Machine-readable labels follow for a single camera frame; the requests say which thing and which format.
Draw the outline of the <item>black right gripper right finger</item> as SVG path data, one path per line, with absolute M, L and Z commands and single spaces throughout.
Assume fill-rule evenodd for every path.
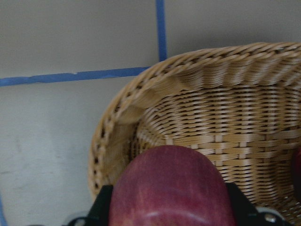
M 234 183 L 226 183 L 237 226 L 255 226 L 258 211 Z

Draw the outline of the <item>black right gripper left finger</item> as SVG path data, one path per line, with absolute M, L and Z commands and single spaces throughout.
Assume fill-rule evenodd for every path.
M 88 226 L 107 226 L 109 224 L 109 209 L 113 185 L 102 186 L 88 215 Z

